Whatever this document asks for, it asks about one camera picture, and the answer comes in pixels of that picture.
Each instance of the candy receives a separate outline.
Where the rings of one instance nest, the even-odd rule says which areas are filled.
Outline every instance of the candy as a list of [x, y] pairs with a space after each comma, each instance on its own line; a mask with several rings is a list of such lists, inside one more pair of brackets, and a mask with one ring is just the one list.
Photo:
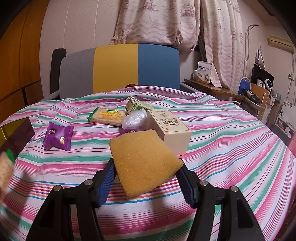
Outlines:
[[49, 122], [42, 146], [45, 149], [55, 146], [59, 149], [70, 151], [73, 132], [74, 126], [60, 126]]

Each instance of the power outlet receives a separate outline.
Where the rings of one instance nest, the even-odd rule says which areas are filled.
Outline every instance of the power outlet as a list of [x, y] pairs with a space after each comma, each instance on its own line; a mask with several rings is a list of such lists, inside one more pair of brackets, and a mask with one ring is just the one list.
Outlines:
[[291, 80], [291, 81], [294, 81], [292, 75], [288, 74], [288, 79]]

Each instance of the pink striped fabric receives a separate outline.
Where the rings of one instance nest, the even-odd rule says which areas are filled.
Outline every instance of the pink striped fabric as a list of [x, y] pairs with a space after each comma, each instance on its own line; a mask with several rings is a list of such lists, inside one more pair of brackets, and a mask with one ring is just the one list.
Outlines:
[[[13, 241], [25, 240], [50, 190], [77, 186], [105, 167], [109, 140], [118, 127], [88, 123], [96, 107], [125, 109], [129, 97], [169, 109], [193, 132], [188, 169], [217, 187], [236, 185], [246, 197], [263, 231], [272, 241], [294, 199], [296, 161], [286, 145], [262, 122], [228, 101], [204, 93], [137, 86], [79, 99], [40, 102], [18, 111], [2, 124], [29, 117], [35, 135], [20, 153], [10, 180], [0, 222]], [[74, 125], [71, 151], [42, 147], [48, 122]], [[77, 214], [71, 207], [75, 240]], [[185, 203], [176, 178], [128, 200], [118, 178], [107, 202], [96, 211], [106, 240], [186, 240], [195, 210]], [[218, 237], [221, 207], [216, 206], [211, 240]]]

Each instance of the cardboard box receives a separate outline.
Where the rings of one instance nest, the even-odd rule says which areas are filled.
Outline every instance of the cardboard box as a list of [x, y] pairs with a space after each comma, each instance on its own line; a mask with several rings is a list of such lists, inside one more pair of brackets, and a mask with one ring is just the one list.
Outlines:
[[274, 101], [275, 101], [275, 98], [273, 96], [269, 96], [268, 100], [267, 100], [267, 103], [271, 106], [274, 105]]
[[211, 71], [212, 71], [211, 63], [198, 61], [196, 80], [209, 84], [210, 78], [211, 78]]
[[177, 156], [184, 155], [192, 131], [170, 110], [148, 110], [147, 130], [156, 130], [158, 136]]
[[140, 110], [140, 109], [145, 109], [147, 111], [147, 110], [153, 110], [154, 108], [151, 105], [144, 103], [143, 101], [139, 101], [131, 97], [128, 100], [128, 103], [126, 104], [126, 111], [129, 113], [133, 110]]

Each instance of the clear plastic bag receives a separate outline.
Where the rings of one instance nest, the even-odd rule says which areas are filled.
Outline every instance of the clear plastic bag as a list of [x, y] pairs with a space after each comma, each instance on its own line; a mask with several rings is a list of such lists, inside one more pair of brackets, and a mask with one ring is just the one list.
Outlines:
[[133, 110], [129, 115], [125, 116], [121, 122], [122, 128], [125, 129], [140, 129], [146, 124], [146, 111]]

